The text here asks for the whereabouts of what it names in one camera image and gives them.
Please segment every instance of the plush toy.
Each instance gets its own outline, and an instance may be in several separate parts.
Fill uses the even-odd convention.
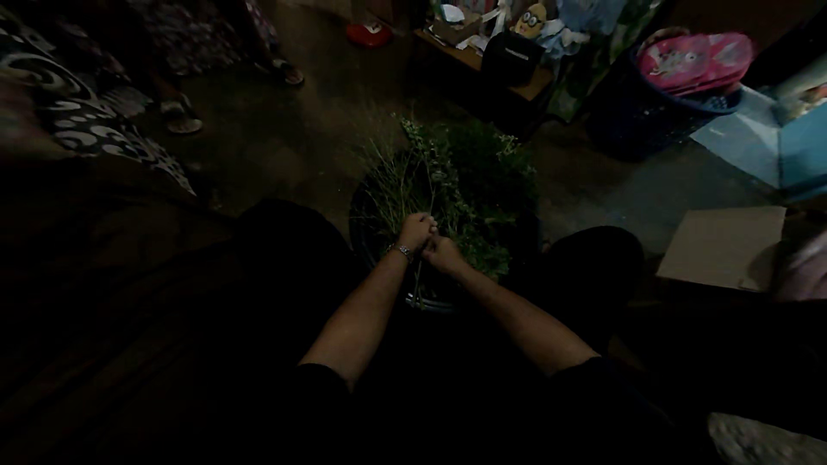
[[[534,39],[540,35],[543,25],[546,23],[546,8],[541,3],[534,3],[528,7],[525,13],[517,20],[517,24],[511,27],[514,31],[526,39]]]

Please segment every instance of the cardboard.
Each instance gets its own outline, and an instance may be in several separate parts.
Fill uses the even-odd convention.
[[[465,7],[460,7],[460,9],[465,14],[462,24],[446,24],[439,17],[433,22],[433,33],[452,46],[457,46],[458,43],[476,34],[482,23],[482,16],[479,13],[474,13]]]
[[[657,275],[766,292],[785,213],[783,207],[689,211]]]

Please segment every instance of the hand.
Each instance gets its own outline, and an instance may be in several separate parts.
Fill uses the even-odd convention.
[[[450,276],[457,276],[468,267],[468,263],[454,241],[439,234],[431,237],[428,247],[422,251],[422,258],[437,270]]]
[[[419,250],[436,232],[437,222],[433,220],[433,216],[427,213],[413,213],[402,222],[402,232],[399,233],[396,245]]]

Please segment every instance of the metal bracelet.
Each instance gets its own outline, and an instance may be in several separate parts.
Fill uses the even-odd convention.
[[[390,247],[388,247],[388,252],[390,252],[391,249],[402,252],[405,257],[408,258],[408,263],[414,263],[414,251],[411,249],[406,246],[398,246],[396,244],[391,244]]]

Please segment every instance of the sandal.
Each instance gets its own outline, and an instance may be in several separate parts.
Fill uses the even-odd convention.
[[[193,111],[189,98],[168,98],[160,103],[160,114],[164,118],[166,129],[173,134],[193,134],[201,131],[203,122]]]
[[[266,73],[277,74],[284,77],[284,82],[288,85],[299,85],[304,82],[304,74],[298,68],[291,65],[287,60],[281,58],[274,58],[270,65],[260,65],[256,63],[256,68]]]

